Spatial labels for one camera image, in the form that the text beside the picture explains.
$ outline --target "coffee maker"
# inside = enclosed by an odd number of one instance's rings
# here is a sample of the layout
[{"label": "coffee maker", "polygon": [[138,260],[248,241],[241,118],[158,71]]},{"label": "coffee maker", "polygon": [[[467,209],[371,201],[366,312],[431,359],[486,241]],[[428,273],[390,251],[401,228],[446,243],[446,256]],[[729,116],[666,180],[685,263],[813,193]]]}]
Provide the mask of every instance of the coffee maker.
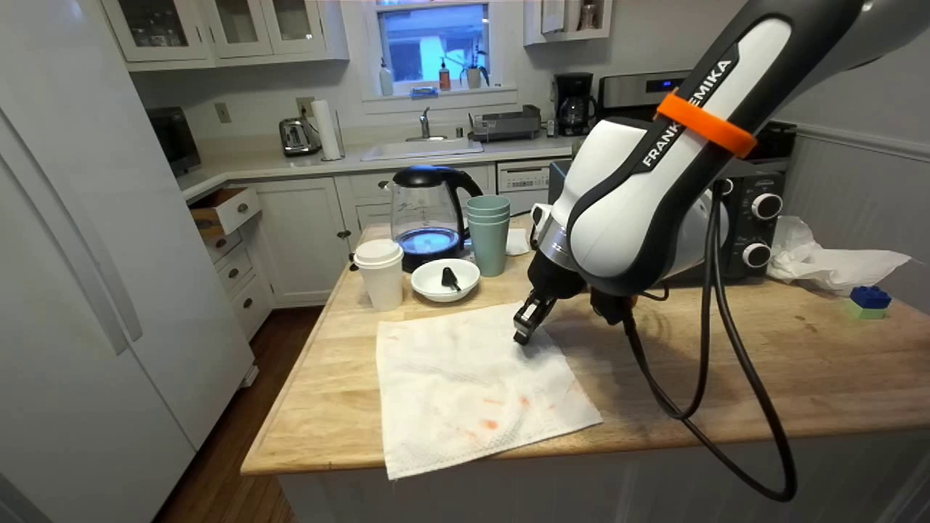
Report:
[{"label": "coffee maker", "polygon": [[555,74],[555,134],[581,137],[595,118],[594,71]]}]

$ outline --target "kitchen sink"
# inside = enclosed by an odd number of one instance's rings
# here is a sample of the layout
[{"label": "kitchen sink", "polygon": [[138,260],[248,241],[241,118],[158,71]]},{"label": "kitchen sink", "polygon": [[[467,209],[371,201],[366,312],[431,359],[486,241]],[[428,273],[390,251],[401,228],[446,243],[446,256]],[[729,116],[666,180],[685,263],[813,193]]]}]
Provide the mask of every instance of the kitchen sink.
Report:
[{"label": "kitchen sink", "polygon": [[385,142],[371,148],[366,157],[380,160],[380,157],[451,157],[451,153],[480,153],[482,145],[472,138],[408,138],[408,142]]}]

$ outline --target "glass cabinet door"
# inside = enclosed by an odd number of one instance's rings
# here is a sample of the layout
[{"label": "glass cabinet door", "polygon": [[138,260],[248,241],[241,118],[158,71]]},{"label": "glass cabinet door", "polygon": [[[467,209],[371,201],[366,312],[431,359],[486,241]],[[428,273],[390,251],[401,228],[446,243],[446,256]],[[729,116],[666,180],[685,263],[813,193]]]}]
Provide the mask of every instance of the glass cabinet door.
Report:
[{"label": "glass cabinet door", "polygon": [[273,45],[289,51],[310,50],[324,42],[319,12],[315,0],[270,0]]},{"label": "glass cabinet door", "polygon": [[258,0],[206,0],[210,35],[219,55],[268,55]]},{"label": "glass cabinet door", "polygon": [[197,13],[184,0],[104,0],[104,12],[127,60],[206,55]]}]

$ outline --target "wooden countertop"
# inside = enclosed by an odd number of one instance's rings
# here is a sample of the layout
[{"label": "wooden countertop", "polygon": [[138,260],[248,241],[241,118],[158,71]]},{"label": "wooden countertop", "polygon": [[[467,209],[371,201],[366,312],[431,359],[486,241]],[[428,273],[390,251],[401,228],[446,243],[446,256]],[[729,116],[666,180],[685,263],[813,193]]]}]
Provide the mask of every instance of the wooden countertop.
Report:
[{"label": "wooden countertop", "polygon": [[[428,305],[408,286],[403,305],[385,312],[366,305],[361,273],[344,273],[241,469],[380,466],[379,318],[523,301],[527,260],[528,256],[508,259],[508,270],[482,278],[480,292],[462,305]],[[697,296],[700,289],[671,289],[669,301],[637,305],[653,371],[680,400],[694,382]],[[855,318],[847,301],[780,281],[729,283],[729,305],[787,436],[930,427],[930,317],[895,301],[887,318]],[[697,445],[653,403],[621,330],[604,324],[588,296],[559,301],[543,328],[604,421],[501,452],[504,458]],[[720,328],[714,333],[697,421],[719,442],[770,439]]]}]

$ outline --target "white refrigerator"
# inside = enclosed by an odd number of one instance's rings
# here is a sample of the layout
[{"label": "white refrigerator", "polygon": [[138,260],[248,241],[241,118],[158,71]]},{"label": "white refrigerator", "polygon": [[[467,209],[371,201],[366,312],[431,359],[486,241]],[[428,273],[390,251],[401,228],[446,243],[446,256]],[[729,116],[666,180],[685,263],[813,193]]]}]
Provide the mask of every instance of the white refrigerator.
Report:
[{"label": "white refrigerator", "polygon": [[152,519],[252,355],[100,4],[0,12],[0,519]]}]

